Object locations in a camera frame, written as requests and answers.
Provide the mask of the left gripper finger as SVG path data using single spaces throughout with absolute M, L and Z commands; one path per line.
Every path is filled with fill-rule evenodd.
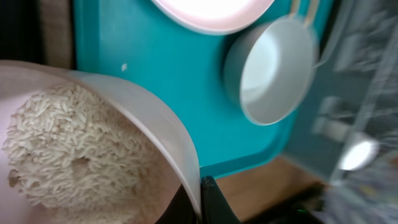
M 201 179 L 201 212 L 204 224 L 241 224 L 212 176 Z

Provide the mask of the white rice pile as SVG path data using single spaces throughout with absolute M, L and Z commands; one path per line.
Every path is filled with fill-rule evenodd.
M 123 114 L 79 85 L 29 98 L 2 146 L 23 194 L 60 223 L 144 223 L 159 152 Z

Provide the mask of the grey bowl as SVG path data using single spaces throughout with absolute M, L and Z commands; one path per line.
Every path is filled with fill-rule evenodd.
M 224 88 L 246 119 L 279 122 L 302 102 L 315 76 L 318 43 L 311 22 L 282 17 L 246 31 L 229 49 Z

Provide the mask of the white cup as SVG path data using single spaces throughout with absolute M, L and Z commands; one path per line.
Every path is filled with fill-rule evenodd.
M 365 133 L 354 133 L 352 142 L 338 163 L 345 171 L 360 170 L 372 162 L 380 149 L 380 143 Z

